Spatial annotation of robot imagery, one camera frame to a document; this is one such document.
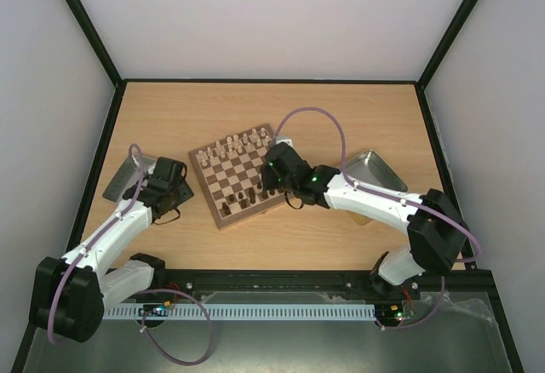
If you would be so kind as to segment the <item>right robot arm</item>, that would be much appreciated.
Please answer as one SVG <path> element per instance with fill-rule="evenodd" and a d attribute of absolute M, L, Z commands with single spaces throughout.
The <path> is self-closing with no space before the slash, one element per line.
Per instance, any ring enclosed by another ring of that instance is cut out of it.
<path fill-rule="evenodd" d="M 285 142 L 267 151 L 261 181 L 266 190 L 282 187 L 303 206 L 352 212 L 402 232 L 408 245 L 382 254 L 370 272 L 371 287 L 383 298 L 421 273 L 450 273 L 469 239 L 459 211 L 443 192 L 395 192 L 360 183 L 339 169 L 310 166 Z"/>

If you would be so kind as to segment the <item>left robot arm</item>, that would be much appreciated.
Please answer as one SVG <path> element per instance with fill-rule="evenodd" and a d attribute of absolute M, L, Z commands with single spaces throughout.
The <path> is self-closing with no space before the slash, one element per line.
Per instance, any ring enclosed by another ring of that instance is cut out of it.
<path fill-rule="evenodd" d="M 186 173 L 186 164 L 164 157 L 141 168 L 90 237 L 60 259 L 44 258 L 35 272 L 30 322 L 50 339 L 85 342 L 106 311 L 143 290 L 163 287 L 166 265 L 155 256 L 137 253 L 121 267 L 111 266 L 135 237 L 193 197 Z"/>

